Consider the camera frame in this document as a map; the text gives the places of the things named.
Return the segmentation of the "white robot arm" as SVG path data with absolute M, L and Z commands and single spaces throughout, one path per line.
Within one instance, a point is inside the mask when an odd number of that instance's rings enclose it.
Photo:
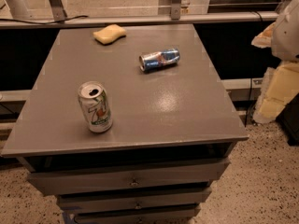
M 273 29 L 271 50 L 282 61 L 299 61 L 299 0 L 291 0 L 279 13 Z

